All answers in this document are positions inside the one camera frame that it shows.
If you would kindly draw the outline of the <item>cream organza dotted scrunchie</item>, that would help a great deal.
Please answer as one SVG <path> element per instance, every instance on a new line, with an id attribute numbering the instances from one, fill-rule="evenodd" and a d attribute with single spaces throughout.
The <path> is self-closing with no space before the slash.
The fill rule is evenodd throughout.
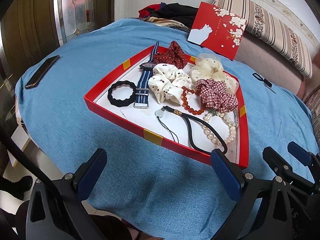
<path id="1" fill-rule="evenodd" d="M 220 59 L 214 54 L 199 54 L 195 59 L 195 66 L 190 70 L 190 77 L 193 83 L 200 79 L 223 81 L 226 84 L 227 93 L 230 94 L 236 94 L 239 88 L 238 81 L 224 72 Z"/>

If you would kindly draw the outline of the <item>black scissors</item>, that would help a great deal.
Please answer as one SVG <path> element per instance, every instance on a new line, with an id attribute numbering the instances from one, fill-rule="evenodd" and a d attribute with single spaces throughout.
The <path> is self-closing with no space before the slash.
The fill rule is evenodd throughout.
<path id="1" fill-rule="evenodd" d="M 268 81 L 266 78 L 262 77 L 260 74 L 258 73 L 253 73 L 252 74 L 257 80 L 259 80 L 260 82 L 262 82 L 264 84 L 264 86 L 266 88 L 268 88 L 271 92 L 273 92 L 275 94 L 275 91 L 272 89 L 273 84 Z"/>

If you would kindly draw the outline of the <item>blue towel cloth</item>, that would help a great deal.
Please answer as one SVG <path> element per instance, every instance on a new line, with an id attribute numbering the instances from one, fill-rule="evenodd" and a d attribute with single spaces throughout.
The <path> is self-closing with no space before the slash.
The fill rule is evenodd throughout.
<path id="1" fill-rule="evenodd" d="M 62 173 L 75 172 L 97 148 L 107 165 L 88 202 L 140 230 L 165 239 L 210 239 L 231 212 L 229 199 L 211 166 L 158 146 L 90 111 L 84 95 L 107 73 L 138 52 L 177 41 L 187 54 L 211 53 L 187 42 L 181 30 L 134 18 L 122 19 L 83 34 L 47 57 L 60 55 L 40 84 L 25 84 L 44 62 L 17 81 L 18 109 L 27 131 Z M 254 70 L 221 56 L 225 70 L 240 81 L 249 133 L 248 172 L 272 179 L 262 158 L 274 148 L 293 170 L 313 180 L 309 169 L 287 151 L 291 141 L 318 153 L 310 109 L 295 94 L 274 87 L 276 94 L 252 76 Z"/>

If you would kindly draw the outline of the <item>red box lid with cat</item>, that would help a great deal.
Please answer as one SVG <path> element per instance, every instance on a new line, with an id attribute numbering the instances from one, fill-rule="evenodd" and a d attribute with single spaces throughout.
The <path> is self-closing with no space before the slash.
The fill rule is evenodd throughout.
<path id="1" fill-rule="evenodd" d="M 246 27 L 246 19 L 201 2 L 187 41 L 233 60 Z"/>

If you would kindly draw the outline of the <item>black smartphone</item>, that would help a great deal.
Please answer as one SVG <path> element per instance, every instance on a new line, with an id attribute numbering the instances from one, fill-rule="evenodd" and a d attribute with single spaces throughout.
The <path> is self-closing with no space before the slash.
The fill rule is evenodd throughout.
<path id="1" fill-rule="evenodd" d="M 50 70 L 50 68 L 56 63 L 56 61 L 60 58 L 60 55 L 55 55 L 47 58 L 43 64 L 37 69 L 37 71 L 32 75 L 27 84 L 25 85 L 25 89 L 32 89 L 39 85 L 40 81 L 43 79 L 45 74 Z"/>

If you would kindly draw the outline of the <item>pile of dark clothes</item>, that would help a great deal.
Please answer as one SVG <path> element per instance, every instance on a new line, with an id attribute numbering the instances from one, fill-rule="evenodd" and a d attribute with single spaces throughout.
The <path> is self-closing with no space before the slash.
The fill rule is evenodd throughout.
<path id="1" fill-rule="evenodd" d="M 178 3 L 151 4 L 138 11 L 139 18 L 164 18 L 182 23 L 189 29 L 192 27 L 198 9 Z"/>

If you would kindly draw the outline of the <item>wooden glass door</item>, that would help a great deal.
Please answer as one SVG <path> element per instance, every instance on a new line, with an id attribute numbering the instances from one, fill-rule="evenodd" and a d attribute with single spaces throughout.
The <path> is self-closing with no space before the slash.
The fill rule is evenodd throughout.
<path id="1" fill-rule="evenodd" d="M 114 20 L 114 0 L 1 0 L 1 81 Z"/>

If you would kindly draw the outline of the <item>white dotted scrunchie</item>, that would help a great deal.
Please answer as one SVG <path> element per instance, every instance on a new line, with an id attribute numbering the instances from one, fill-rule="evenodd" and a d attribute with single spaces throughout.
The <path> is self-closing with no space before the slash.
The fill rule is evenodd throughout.
<path id="1" fill-rule="evenodd" d="M 159 63 L 152 70 L 152 77 L 148 80 L 148 86 L 154 93 L 159 104 L 170 100 L 178 105 L 183 105 L 181 99 L 183 88 L 190 88 L 191 77 L 182 69 L 173 64 Z"/>

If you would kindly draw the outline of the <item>red plaid scrunchie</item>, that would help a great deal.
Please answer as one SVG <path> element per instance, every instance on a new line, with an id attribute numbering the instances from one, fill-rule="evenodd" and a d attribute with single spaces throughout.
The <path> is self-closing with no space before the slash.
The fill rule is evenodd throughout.
<path id="1" fill-rule="evenodd" d="M 195 91 L 200 97 L 201 106 L 217 112 L 231 112 L 238 107 L 238 99 L 228 93 L 224 81 L 199 79 L 195 83 Z"/>

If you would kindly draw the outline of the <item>red jewelry box tray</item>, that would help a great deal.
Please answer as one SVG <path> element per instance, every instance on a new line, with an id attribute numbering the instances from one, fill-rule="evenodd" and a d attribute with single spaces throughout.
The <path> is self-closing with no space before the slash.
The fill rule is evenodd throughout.
<path id="1" fill-rule="evenodd" d="M 153 46 L 149 46 L 133 57 L 127 59 L 103 77 L 84 95 L 86 105 L 91 111 L 99 116 L 102 116 L 123 129 L 143 137 L 145 140 L 210 165 L 210 156 L 193 149 L 189 144 L 188 129 L 185 121 L 181 117 L 164 111 L 164 115 L 161 118 L 161 121 L 176 133 L 179 143 L 173 141 L 170 133 L 164 129 L 156 118 L 155 112 L 163 106 L 170 106 L 173 109 L 190 114 L 183 107 L 174 104 L 171 101 L 165 101 L 158 104 L 152 91 L 149 92 L 148 109 L 134 108 L 133 104 L 127 107 L 117 107 L 111 105 L 107 98 L 108 89 L 117 81 L 128 80 L 137 85 L 142 74 L 140 64 L 148 61 L 152 48 Z M 228 116 L 238 125 L 236 127 L 234 140 L 227 144 L 228 152 L 226 153 L 226 157 L 243 169 L 247 168 L 249 163 L 249 136 L 246 107 L 240 86 L 236 91 L 236 97 L 239 102 L 236 115 L 231 111 L 228 113 Z M 214 144 L 207 138 L 201 124 L 194 122 L 193 120 L 191 120 L 190 123 L 193 132 L 193 140 L 199 148 L 208 152 L 211 152 L 215 147 L 223 149 L 221 145 Z M 213 126 L 223 139 L 229 137 L 228 125 L 220 116 L 211 117 L 209 124 Z"/>

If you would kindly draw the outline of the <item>dark red dotted scrunchie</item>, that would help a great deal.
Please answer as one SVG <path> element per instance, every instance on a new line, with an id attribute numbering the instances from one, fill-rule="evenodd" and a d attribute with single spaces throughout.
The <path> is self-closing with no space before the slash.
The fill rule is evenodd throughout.
<path id="1" fill-rule="evenodd" d="M 188 61 L 185 53 L 176 41 L 172 41 L 169 48 L 164 53 L 156 53 L 153 56 L 153 62 L 156 64 L 167 63 L 172 64 L 178 69 L 183 69 Z"/>

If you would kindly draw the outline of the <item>pink sofa cushion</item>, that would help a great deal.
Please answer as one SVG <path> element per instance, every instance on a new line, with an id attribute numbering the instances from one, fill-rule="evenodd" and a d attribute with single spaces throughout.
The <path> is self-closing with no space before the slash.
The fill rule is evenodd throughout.
<path id="1" fill-rule="evenodd" d="M 271 46 L 244 32 L 235 60 L 242 62 L 268 81 L 286 88 L 302 99 L 305 94 L 305 77 Z"/>

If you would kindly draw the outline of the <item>striped pillow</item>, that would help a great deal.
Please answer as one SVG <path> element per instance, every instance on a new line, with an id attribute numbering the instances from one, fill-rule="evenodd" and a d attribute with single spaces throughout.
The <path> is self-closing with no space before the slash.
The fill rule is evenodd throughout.
<path id="1" fill-rule="evenodd" d="M 285 23 L 252 0 L 212 0 L 212 4 L 247 20 L 245 31 L 271 46 L 303 76 L 312 78 L 307 46 Z"/>

